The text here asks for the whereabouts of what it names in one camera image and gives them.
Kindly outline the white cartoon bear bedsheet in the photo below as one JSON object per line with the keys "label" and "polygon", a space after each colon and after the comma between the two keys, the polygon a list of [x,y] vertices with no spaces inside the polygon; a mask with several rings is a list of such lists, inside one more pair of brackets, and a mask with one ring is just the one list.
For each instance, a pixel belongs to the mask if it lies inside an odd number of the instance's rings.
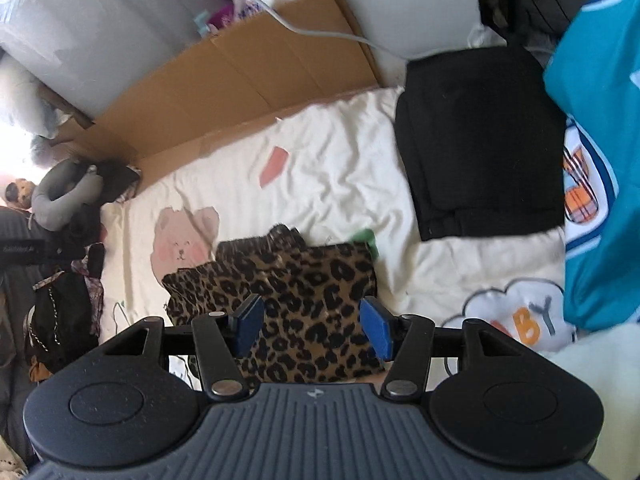
{"label": "white cartoon bear bedsheet", "polygon": [[591,463],[611,479],[639,474],[639,329],[575,334],[562,321],[564,234],[422,242],[397,153],[394,89],[364,92],[280,119],[179,167],[102,210],[106,259],[101,335],[164,316],[153,255],[170,244],[212,260],[224,240],[283,224],[311,246],[371,231],[387,307],[442,326],[496,322],[597,391],[604,426]]}

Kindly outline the brown cardboard sheet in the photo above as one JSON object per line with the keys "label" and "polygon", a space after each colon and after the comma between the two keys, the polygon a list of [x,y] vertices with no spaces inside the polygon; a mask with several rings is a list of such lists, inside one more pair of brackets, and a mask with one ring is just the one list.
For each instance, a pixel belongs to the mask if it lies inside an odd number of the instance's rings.
{"label": "brown cardboard sheet", "polygon": [[278,117],[378,87],[370,50],[343,37],[359,28],[346,0],[295,0],[280,12],[331,35],[296,35],[267,14],[248,18],[146,75],[92,125],[66,122],[53,157],[130,162],[147,188]]}

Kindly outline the grey plastic wrapped roll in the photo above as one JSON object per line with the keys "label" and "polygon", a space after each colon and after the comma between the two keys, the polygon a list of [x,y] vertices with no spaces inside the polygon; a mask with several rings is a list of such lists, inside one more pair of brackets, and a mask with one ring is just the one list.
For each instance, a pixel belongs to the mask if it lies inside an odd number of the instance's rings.
{"label": "grey plastic wrapped roll", "polygon": [[90,117],[200,40],[228,0],[1,0],[1,45]]}

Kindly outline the teal printed garment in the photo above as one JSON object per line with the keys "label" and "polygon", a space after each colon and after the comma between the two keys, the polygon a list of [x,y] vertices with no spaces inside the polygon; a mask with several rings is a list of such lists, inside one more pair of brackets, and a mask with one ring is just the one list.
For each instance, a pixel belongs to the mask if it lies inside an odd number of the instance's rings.
{"label": "teal printed garment", "polygon": [[639,0],[588,0],[544,86],[567,116],[564,318],[586,332],[639,319]]}

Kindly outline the leopard print garment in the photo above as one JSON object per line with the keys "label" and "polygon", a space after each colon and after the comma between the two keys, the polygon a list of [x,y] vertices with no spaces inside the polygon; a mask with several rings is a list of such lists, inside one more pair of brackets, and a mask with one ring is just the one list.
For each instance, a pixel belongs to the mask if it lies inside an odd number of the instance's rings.
{"label": "leopard print garment", "polygon": [[360,300],[378,293],[366,243],[309,246],[279,224],[265,236],[221,243],[214,260],[167,274],[162,284],[175,326],[231,313],[252,295],[264,300],[259,335],[236,361],[252,387],[349,382],[385,370],[360,324]]}

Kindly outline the black folded garment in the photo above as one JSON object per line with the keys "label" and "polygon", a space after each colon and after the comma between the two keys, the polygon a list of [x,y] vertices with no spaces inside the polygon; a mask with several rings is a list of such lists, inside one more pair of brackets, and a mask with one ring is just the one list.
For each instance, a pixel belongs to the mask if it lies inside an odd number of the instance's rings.
{"label": "black folded garment", "polygon": [[409,63],[394,129],[424,242],[562,224],[565,116],[525,49],[468,49]]}

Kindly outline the grey neck pillow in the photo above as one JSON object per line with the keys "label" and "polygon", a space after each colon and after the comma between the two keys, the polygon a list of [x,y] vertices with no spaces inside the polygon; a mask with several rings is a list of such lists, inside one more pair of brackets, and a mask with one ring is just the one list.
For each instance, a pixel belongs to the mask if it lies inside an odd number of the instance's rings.
{"label": "grey neck pillow", "polygon": [[32,214],[43,229],[61,231],[82,206],[95,204],[102,190],[103,178],[96,165],[65,159],[32,192]]}

